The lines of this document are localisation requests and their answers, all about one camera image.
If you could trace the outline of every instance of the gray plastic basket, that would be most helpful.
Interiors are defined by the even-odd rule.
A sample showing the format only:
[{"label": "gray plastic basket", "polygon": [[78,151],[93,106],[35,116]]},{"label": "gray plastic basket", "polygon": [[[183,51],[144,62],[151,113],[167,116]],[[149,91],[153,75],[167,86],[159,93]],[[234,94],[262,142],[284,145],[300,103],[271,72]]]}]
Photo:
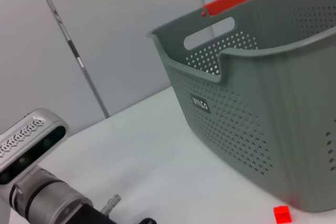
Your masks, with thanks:
[{"label": "gray plastic basket", "polygon": [[[187,36],[229,17],[232,31],[185,49]],[[336,208],[335,25],[336,0],[249,0],[151,36],[196,135],[304,211]]]}]

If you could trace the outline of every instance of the red cube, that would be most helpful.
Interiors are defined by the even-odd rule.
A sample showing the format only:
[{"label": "red cube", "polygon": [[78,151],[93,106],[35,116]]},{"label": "red cube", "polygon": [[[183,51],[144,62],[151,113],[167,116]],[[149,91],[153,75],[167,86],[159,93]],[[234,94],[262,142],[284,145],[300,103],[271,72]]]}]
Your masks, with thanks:
[{"label": "red cube", "polygon": [[292,218],[290,216],[288,206],[279,206],[274,208],[274,215],[277,220],[277,224],[280,223],[291,223]]}]

